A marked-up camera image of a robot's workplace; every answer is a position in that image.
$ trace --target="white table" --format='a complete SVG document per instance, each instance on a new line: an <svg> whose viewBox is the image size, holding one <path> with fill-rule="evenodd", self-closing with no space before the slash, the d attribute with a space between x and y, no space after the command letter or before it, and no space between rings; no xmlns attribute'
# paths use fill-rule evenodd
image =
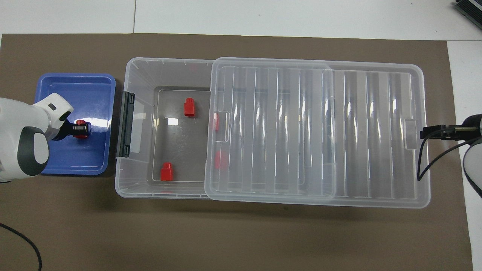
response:
<svg viewBox="0 0 482 271"><path fill-rule="evenodd" d="M457 123L482 112L482 30L454 0L0 0L2 33L183 33L445 40ZM474 270L482 200L464 181Z"/></svg>

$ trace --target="blue plastic tray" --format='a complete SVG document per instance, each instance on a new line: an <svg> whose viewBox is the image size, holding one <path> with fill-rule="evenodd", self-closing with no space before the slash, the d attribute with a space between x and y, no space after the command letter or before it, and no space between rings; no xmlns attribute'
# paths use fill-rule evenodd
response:
<svg viewBox="0 0 482 271"><path fill-rule="evenodd" d="M107 168L112 108L116 83L108 74L47 73L37 84L35 102L51 93L60 94L74 108L71 123L91 123L87 139L71 135L49 141L50 157L43 174L98 175Z"/></svg>

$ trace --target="cable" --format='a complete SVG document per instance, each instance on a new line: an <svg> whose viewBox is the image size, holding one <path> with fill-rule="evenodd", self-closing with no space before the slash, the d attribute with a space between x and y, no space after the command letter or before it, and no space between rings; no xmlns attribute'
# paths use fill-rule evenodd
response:
<svg viewBox="0 0 482 271"><path fill-rule="evenodd" d="M459 147L461 147L461 146L463 146L463 145L467 145L467 144L474 143L475 141L477 141L477 140L479 140L479 139L481 139L481 138L482 138L482 136L476 137L476 138L473 138L473 139L471 139L471 140L467 140L467 141L465 141L465 142L463 142L463 143L457 144L457 145L455 145L455 146L447 149L446 151L442 152L442 153L439 154L437 157L435 157L435 158L425 167L425 169L422 171L422 173L420 173L420 160L419 160L419 162L418 162L418 169L417 169L417 180L420 181L420 180L423 178L423 176L425 175L425 173L428 171L428 169L429 169L433 164L435 164L435 162L436 162L438 159L442 158L442 156L444 156L445 154L447 154L447 153L449 153L449 152L451 152L451 151L453 151L453 150L455 150L455 149L457 149L457 148L459 148Z"/></svg>
<svg viewBox="0 0 482 271"><path fill-rule="evenodd" d="M10 228L9 226L7 226L5 224L2 224L2 223L0 223L0 227L4 228L6 230L9 230L9 231L15 233L16 235L20 236L27 243L29 243L29 245L31 245L33 247L33 250L35 250L35 254L37 255L37 260L39 261L39 269L38 270L41 271L42 270L42 258L40 257L40 251L37 248L37 246L28 237L26 237L22 233L18 232L17 230L15 230L13 228Z"/></svg>
<svg viewBox="0 0 482 271"><path fill-rule="evenodd" d="M430 133L430 134L428 134L424 137L424 139L422 141L422 144L420 145L420 151L418 153L417 181L420 181L420 179L421 179L421 178L419 178L419 176L420 176L420 164L422 163L423 146L425 145L427 140L429 140L432 136L437 135L439 133L446 132L446 131L451 131L451 130L453 130L453 128L440 129L440 130L437 130L437 131L433 131L432 133Z"/></svg>

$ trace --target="transparent storage box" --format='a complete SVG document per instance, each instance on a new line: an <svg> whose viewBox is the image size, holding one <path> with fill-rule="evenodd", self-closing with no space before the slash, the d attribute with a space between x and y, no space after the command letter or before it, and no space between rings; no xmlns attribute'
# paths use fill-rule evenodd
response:
<svg viewBox="0 0 482 271"><path fill-rule="evenodd" d="M135 58L125 91L135 103L130 155L117 160L121 196L402 208L430 201L429 182L416 180L426 126L417 66ZM193 95L203 112L197 123L179 109ZM174 181L159 181L163 162L174 162Z"/></svg>

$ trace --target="brown mat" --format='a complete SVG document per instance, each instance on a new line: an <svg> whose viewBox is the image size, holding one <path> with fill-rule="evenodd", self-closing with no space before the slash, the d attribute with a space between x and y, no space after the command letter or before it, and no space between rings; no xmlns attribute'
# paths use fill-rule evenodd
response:
<svg viewBox="0 0 482 271"><path fill-rule="evenodd" d="M412 63L425 75L428 125L455 124L444 41L4 34L0 96L32 104L47 72L109 73L123 81L136 56ZM430 156L453 145L433 141ZM457 152L433 167L432 200L420 210L124 199L114 190L114 163L100 177L0 185L0 222L37 244L44 270L472 269ZM36 264L26 242L0 229L0 270Z"/></svg>

